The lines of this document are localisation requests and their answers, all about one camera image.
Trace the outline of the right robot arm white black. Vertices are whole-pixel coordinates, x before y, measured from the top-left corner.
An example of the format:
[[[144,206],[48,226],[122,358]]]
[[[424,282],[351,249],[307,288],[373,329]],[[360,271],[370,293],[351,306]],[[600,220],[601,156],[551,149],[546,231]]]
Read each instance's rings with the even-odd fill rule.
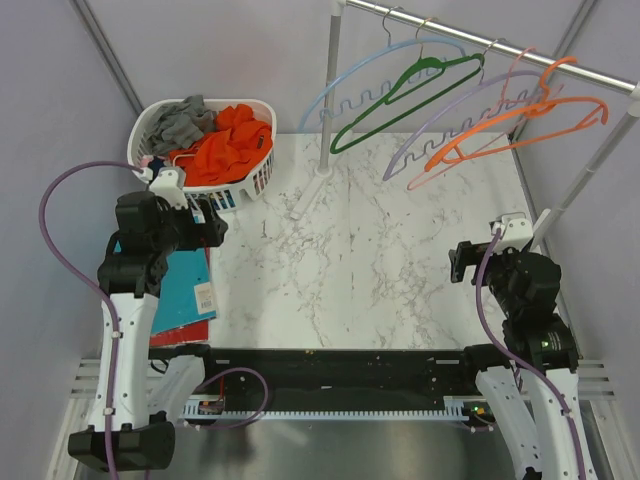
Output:
[[[518,479],[593,479],[578,395],[576,342],[556,313],[561,268],[527,248],[463,241],[450,251],[451,280],[469,266],[489,341],[467,347],[458,381],[482,393]]]

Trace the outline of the light blue hanger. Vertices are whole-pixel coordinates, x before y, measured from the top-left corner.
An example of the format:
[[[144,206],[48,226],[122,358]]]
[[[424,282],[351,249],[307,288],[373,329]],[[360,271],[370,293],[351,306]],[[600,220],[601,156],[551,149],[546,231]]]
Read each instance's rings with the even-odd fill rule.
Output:
[[[339,118],[354,119],[364,112],[369,106],[386,95],[395,84],[396,78],[390,73],[378,75],[379,85],[374,88],[373,81],[367,77],[364,71],[369,71],[369,65],[388,55],[395,54],[403,49],[410,49],[414,45],[421,47],[429,44],[438,44],[440,49],[453,48],[457,51],[456,58],[465,57],[467,51],[460,40],[447,38],[442,35],[427,35],[424,30],[418,32],[418,37],[394,42],[391,34],[387,34],[388,45],[369,56],[356,62],[344,70],[341,74],[335,74],[317,97],[304,111],[298,123],[296,133],[320,132],[326,119],[335,127],[335,120]]]

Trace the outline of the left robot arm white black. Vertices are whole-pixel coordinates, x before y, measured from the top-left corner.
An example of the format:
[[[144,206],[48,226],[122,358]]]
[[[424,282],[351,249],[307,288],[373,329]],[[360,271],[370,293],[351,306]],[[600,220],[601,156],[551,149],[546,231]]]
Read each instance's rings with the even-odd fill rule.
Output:
[[[172,354],[160,380],[148,383],[152,325],[169,256],[219,247],[228,229],[208,201],[195,204],[195,210],[173,206],[150,191],[125,194],[116,203],[117,229],[97,273],[104,314],[97,390],[86,428],[68,440],[72,458],[113,478],[167,468],[189,397],[219,382],[218,367],[204,360],[207,347],[199,346]]]

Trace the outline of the grey shorts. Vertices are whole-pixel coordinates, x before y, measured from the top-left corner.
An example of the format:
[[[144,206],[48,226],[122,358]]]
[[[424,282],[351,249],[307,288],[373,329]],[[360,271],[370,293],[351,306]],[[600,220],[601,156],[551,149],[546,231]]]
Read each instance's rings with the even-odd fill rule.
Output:
[[[160,106],[149,120],[147,144],[154,155],[188,149],[215,131],[214,112],[205,106],[202,95]]]

